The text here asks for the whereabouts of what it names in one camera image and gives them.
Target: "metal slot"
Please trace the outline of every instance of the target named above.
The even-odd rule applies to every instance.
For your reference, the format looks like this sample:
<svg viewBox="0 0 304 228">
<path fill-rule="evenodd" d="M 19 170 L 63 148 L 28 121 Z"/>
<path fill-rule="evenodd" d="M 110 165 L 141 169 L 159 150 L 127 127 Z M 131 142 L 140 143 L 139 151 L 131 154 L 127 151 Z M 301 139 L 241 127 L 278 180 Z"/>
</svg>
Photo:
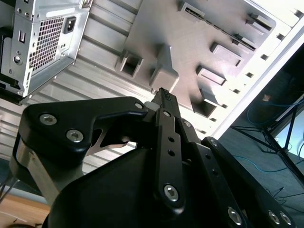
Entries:
<svg viewBox="0 0 304 228">
<path fill-rule="evenodd" d="M 22 32 L 22 31 L 20 30 L 20 31 L 19 31 L 19 38 L 18 38 L 19 42 L 25 43 L 25 36 L 26 36 L 25 32 Z"/>
<path fill-rule="evenodd" d="M 179 11 L 182 12 L 184 16 L 186 16 L 189 20 L 192 20 L 193 22 L 204 21 L 205 14 L 186 2 L 181 3 Z"/>
<path fill-rule="evenodd" d="M 197 12 L 191 10 L 191 9 L 188 8 L 188 7 L 185 9 L 185 11 L 186 11 L 187 13 L 191 14 L 192 16 L 196 17 L 196 18 L 199 19 L 199 20 L 204 20 L 204 17 L 203 17 L 204 14 L 197 13 Z"/>
</svg>

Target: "gray plastic tab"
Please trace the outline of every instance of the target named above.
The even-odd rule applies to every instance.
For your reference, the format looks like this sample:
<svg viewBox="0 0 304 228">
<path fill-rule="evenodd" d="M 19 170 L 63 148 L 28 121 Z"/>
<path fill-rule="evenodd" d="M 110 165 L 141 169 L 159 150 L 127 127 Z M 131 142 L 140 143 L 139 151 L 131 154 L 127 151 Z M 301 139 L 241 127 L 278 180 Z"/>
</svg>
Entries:
<svg viewBox="0 0 304 228">
<path fill-rule="evenodd" d="M 225 60 L 226 62 L 238 66 L 242 60 L 242 57 L 228 50 L 227 48 L 221 46 L 218 43 L 214 43 L 210 51 L 216 55 L 218 58 Z"/>
<path fill-rule="evenodd" d="M 259 34 L 269 33 L 272 29 L 269 21 L 261 15 L 251 15 L 251 20 L 247 20 L 246 24 L 254 28 Z"/>
<path fill-rule="evenodd" d="M 172 68 L 170 48 L 163 45 L 158 54 L 157 66 L 150 79 L 150 87 L 153 90 L 164 88 L 171 92 L 179 81 L 179 74 Z"/>
<path fill-rule="evenodd" d="M 198 76 L 206 77 L 206 78 L 210 79 L 211 81 L 219 84 L 220 86 L 222 86 L 226 81 L 221 76 L 212 73 L 211 71 L 203 68 L 202 66 L 199 66 L 199 68 L 198 68 Z"/>
</svg>

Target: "black cable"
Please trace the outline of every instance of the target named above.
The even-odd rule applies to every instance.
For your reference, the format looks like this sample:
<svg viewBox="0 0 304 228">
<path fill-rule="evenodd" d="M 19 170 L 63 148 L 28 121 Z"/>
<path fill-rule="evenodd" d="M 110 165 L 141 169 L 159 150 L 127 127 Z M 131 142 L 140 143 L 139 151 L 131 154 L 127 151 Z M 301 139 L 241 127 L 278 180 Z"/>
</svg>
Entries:
<svg viewBox="0 0 304 228">
<path fill-rule="evenodd" d="M 287 205 L 282 205 L 282 206 L 283 206 L 283 207 L 286 207 L 286 208 L 290 208 L 290 209 L 296 210 L 296 211 L 298 211 L 298 212 L 300 212 L 300 213 L 304 213 L 304 211 L 301 211 L 301 210 L 295 209 L 295 208 L 290 207 L 290 206 L 287 206 Z"/>
<path fill-rule="evenodd" d="M 301 155 L 301 150 L 302 150 L 303 146 L 304 146 L 304 143 L 301 145 L 301 147 L 299 149 L 299 154 L 298 154 L 299 160 L 301 160 L 301 156 L 300 155 Z"/>
<path fill-rule="evenodd" d="M 284 189 L 284 187 L 281 187 L 281 188 L 279 189 L 279 191 L 278 191 L 274 196 L 271 194 L 271 192 L 270 192 L 269 189 L 266 189 L 266 190 L 269 192 L 269 194 L 270 194 L 275 200 L 277 200 L 277 201 L 283 201 L 282 203 L 280 203 L 280 205 L 282 205 L 283 207 L 287 207 L 287 208 L 296 210 L 296 211 L 298 211 L 298 212 L 300 212 L 300 213 L 304 213 L 304 211 L 300 211 L 300 210 L 298 210 L 298 209 L 295 209 L 295 208 L 293 208 L 293 207 L 290 207 L 290 206 L 288 206 L 288 205 L 285 205 L 285 203 L 287 202 L 287 200 L 281 199 L 281 198 L 284 198 L 284 197 L 275 198 L 275 196 L 276 196 L 278 193 L 280 193 L 283 189 Z M 295 194 L 295 195 L 287 196 L 287 198 L 288 198 L 288 197 L 292 197 L 292 196 L 302 195 L 302 194 L 304 194 L 304 192 L 303 192 L 303 193 L 300 193 L 300 194 Z"/>
<path fill-rule="evenodd" d="M 304 192 L 299 193 L 299 194 L 295 194 L 295 195 L 290 195 L 290 196 L 284 196 L 284 197 L 277 197 L 276 199 L 283 199 L 283 198 L 289 198 L 289 197 L 293 197 L 293 196 L 299 196 L 299 195 L 303 195 Z"/>
<path fill-rule="evenodd" d="M 273 197 L 275 198 L 276 195 L 279 194 L 284 188 L 285 188 L 285 187 L 281 187 L 281 188 L 279 189 L 279 191 L 278 191 Z"/>
</svg>

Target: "rectangular cutout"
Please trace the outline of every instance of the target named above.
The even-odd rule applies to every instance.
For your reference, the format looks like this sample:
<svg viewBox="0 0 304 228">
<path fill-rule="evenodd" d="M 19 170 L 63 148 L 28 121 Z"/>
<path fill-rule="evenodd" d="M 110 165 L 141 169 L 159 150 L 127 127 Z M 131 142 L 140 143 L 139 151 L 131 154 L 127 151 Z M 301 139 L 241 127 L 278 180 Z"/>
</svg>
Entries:
<svg viewBox="0 0 304 228">
<path fill-rule="evenodd" d="M 25 32 L 22 32 L 22 31 L 20 30 L 20 31 L 19 31 L 19 37 L 18 37 L 19 42 L 25 43 L 25 36 L 26 36 Z"/>
<path fill-rule="evenodd" d="M 276 37 L 281 41 L 285 38 L 281 33 L 279 33 Z"/>
<path fill-rule="evenodd" d="M 246 74 L 246 76 L 252 78 L 252 77 L 253 77 L 253 74 L 250 73 L 250 72 L 248 72 L 248 73 Z"/>
<path fill-rule="evenodd" d="M 124 50 L 116 63 L 115 69 L 134 78 L 139 71 L 142 62 L 142 58 Z"/>
<path fill-rule="evenodd" d="M 202 101 L 199 104 L 192 104 L 192 109 L 195 113 L 198 113 L 206 118 L 209 118 L 209 116 L 216 109 L 216 106 L 214 106 L 206 101 Z"/>
</svg>

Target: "mounting hole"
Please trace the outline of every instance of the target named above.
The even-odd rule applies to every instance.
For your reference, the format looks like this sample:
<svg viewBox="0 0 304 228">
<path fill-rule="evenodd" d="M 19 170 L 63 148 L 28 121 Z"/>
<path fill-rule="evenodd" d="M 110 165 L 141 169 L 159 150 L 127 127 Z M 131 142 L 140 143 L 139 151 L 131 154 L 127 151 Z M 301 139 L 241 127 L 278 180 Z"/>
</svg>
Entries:
<svg viewBox="0 0 304 228">
<path fill-rule="evenodd" d="M 175 156 L 175 153 L 174 153 L 172 150 L 168 150 L 168 154 L 169 154 L 170 156 L 172 156 L 172 157 Z"/>
<path fill-rule="evenodd" d="M 168 139 L 171 143 L 175 142 L 175 140 L 172 137 L 168 137 Z"/>
<path fill-rule="evenodd" d="M 15 56 L 13 60 L 17 65 L 22 65 L 22 60 L 19 56 Z"/>
<path fill-rule="evenodd" d="M 216 177 L 219 176 L 219 175 L 218 175 L 219 173 L 218 173 L 215 169 L 212 170 L 212 173 L 213 173 L 213 175 L 216 176 Z"/>
</svg>

